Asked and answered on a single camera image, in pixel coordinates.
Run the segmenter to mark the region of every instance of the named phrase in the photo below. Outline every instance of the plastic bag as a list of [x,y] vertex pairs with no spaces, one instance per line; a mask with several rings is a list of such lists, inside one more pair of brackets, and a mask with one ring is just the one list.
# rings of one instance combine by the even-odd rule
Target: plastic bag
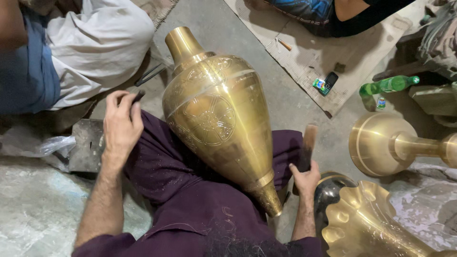
[[68,172],[69,152],[76,145],[74,136],[39,139],[30,128],[14,126],[0,139],[0,155],[42,158],[48,164]]

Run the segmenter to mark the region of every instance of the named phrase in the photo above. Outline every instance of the brass vase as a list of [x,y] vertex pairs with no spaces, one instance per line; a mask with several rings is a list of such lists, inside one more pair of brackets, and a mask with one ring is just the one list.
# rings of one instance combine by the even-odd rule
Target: brass vase
[[359,181],[339,197],[327,207],[322,230],[330,257],[457,257],[457,251],[436,252],[396,222],[390,194],[379,185]]
[[445,139],[417,137],[401,117],[376,112],[362,116],[349,136],[349,153],[359,170],[370,176],[388,176],[408,168],[416,156],[440,157],[457,168],[457,133]]
[[259,75],[240,57],[206,52],[187,27],[172,30],[165,42],[175,62],[162,101],[169,127],[208,166],[254,196],[270,217],[279,216]]

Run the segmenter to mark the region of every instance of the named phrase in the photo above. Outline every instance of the green plastic bottle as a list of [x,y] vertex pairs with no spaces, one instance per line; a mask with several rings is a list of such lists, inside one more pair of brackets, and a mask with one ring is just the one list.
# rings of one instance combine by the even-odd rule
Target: green plastic bottle
[[361,96],[371,96],[381,92],[396,92],[417,83],[419,83],[418,76],[407,77],[400,75],[388,79],[383,79],[378,82],[366,83],[362,85],[359,93]]

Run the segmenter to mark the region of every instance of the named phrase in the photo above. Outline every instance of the person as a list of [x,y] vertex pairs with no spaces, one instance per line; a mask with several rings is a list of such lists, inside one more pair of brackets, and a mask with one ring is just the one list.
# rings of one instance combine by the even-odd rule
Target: person
[[154,33],[130,0],[82,0],[80,14],[49,18],[1,1],[0,114],[57,110],[120,85],[139,69]]
[[[322,256],[313,214],[318,164],[312,161],[304,173],[288,165],[298,160],[300,132],[272,132],[276,189],[287,185],[292,172],[300,197],[292,241],[281,244],[265,211],[202,163],[165,122],[141,111],[139,102],[132,105],[134,97],[115,91],[106,99],[106,148],[72,257]],[[122,170],[158,207],[153,227],[138,240],[122,233]]]
[[399,11],[414,0],[264,0],[299,20],[314,35],[357,35]]

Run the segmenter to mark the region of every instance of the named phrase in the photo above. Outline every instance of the small green packet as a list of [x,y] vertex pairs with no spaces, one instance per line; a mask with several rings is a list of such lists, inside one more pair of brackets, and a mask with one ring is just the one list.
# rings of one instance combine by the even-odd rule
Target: small green packet
[[320,79],[315,79],[313,82],[313,86],[319,88],[320,90],[325,90],[325,81]]
[[386,99],[384,97],[380,97],[377,99],[377,108],[384,109],[386,107]]

